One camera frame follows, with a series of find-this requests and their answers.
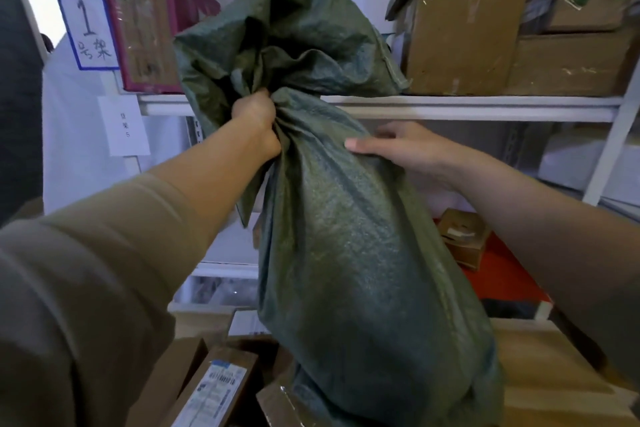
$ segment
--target red surface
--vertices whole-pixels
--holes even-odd
[[[548,295],[495,234],[487,240],[480,269],[477,272],[462,269],[481,299],[549,301]]]

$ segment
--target red box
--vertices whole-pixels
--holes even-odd
[[[124,89],[182,93],[173,36],[220,12],[217,0],[107,0]]]

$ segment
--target number 1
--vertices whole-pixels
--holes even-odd
[[[78,9],[82,10],[82,14],[84,15],[84,24],[86,25],[86,32],[84,33],[84,35],[95,34],[91,30],[91,27],[89,27],[89,18],[87,18],[87,16],[86,16],[86,8],[84,6],[84,0],[79,0],[78,1]]]

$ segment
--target green woven sack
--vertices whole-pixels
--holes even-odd
[[[333,425],[499,423],[501,370],[474,291],[404,171],[345,150],[367,131],[317,97],[406,87],[357,6],[235,0],[175,49],[205,135],[239,97],[272,92],[282,154],[238,209],[246,226],[267,176],[259,315],[300,364],[297,396]]]

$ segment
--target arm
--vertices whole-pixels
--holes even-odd
[[[640,326],[639,227],[420,124],[394,122],[380,133],[383,138],[349,139],[345,145],[424,172],[460,192],[576,324],[614,361],[625,356],[610,345],[633,344],[630,331]],[[626,310],[629,300],[635,312]],[[600,318],[604,311],[619,314]],[[640,380],[638,369],[632,374]]]
[[[277,155],[273,102],[242,99],[202,144],[0,230],[0,416],[117,426],[173,338],[167,304],[255,172]]]

